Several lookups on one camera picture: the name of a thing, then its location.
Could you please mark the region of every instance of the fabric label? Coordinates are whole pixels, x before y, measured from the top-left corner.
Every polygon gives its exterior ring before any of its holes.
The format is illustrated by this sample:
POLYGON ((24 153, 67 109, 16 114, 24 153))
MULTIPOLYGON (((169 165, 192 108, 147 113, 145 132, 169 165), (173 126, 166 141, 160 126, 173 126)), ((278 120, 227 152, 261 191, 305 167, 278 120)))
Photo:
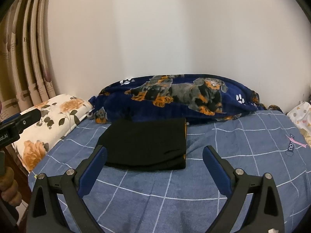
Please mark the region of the fabric label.
MULTIPOLYGON (((295 137, 293 134, 290 134, 290 138, 294 139, 295 137)), ((287 151, 286 151, 286 155, 287 156, 293 156, 293 154, 294 154, 294 143, 293 143, 293 141, 290 141, 288 148, 287 148, 287 151)))

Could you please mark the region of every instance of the blue checkered bedsheet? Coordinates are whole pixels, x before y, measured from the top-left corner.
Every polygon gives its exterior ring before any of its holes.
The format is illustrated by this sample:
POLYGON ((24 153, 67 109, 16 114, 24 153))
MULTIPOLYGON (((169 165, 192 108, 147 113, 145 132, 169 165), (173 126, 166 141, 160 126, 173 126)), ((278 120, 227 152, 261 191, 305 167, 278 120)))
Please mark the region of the blue checkered bedsheet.
MULTIPOLYGON (((90 120, 81 122, 30 173, 30 187, 41 172, 53 176, 76 168, 91 154, 107 127, 90 120)), ((250 175, 273 175, 289 233, 311 204, 311 150, 295 144, 293 156, 287 156, 290 134, 306 143, 294 124, 278 111, 191 126, 184 170, 133 172, 105 166, 83 199, 105 232, 205 232, 226 201, 202 160, 203 148, 212 145, 234 168, 243 168, 250 175)), ((79 232, 62 195, 59 200, 70 228, 79 232)), ((240 228, 250 200, 248 195, 233 232, 240 228)))

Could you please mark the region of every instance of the polka dot fabric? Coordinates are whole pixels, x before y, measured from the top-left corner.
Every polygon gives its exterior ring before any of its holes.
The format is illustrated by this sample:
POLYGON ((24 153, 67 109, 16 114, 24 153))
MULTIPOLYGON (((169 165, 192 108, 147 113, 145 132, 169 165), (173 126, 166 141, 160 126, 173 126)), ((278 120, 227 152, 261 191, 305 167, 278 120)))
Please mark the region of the polka dot fabric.
POLYGON ((296 125, 306 142, 311 145, 311 105, 301 103, 293 108, 287 116, 296 125))

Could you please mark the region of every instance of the curtain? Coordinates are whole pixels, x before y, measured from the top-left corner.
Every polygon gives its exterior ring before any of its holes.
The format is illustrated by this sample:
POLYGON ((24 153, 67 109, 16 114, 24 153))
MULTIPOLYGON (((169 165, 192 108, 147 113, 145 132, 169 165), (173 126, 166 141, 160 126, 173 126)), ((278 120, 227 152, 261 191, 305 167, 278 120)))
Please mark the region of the curtain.
POLYGON ((45 0, 15 0, 0 23, 0 120, 53 98, 44 44, 45 0))

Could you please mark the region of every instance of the black folded cloth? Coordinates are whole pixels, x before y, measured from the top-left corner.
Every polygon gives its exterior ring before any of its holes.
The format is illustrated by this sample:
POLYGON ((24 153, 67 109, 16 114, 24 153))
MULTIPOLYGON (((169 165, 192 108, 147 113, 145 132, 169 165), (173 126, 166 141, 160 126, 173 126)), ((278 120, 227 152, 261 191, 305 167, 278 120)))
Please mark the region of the black folded cloth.
POLYGON ((120 169, 154 171, 186 167, 184 118, 132 122, 119 119, 99 137, 106 147, 107 166, 120 169))

